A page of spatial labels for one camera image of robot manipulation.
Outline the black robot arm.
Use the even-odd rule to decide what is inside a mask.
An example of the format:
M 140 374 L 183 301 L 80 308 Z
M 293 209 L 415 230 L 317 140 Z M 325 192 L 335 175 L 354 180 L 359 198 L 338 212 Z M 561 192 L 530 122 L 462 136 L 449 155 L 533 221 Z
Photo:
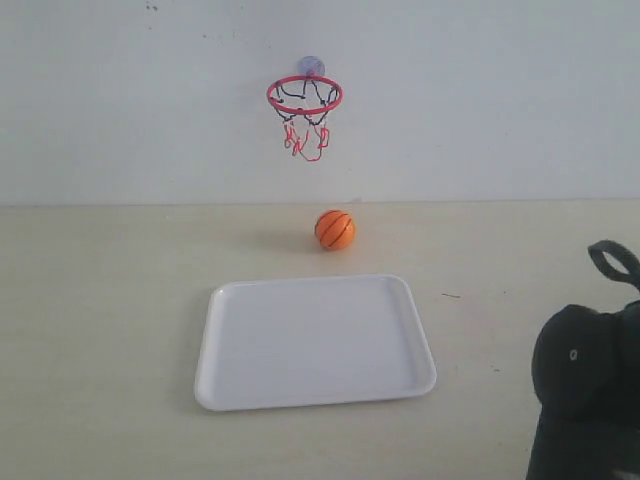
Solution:
M 531 374 L 541 411 L 527 478 L 638 478 L 638 303 L 564 307 L 539 333 Z

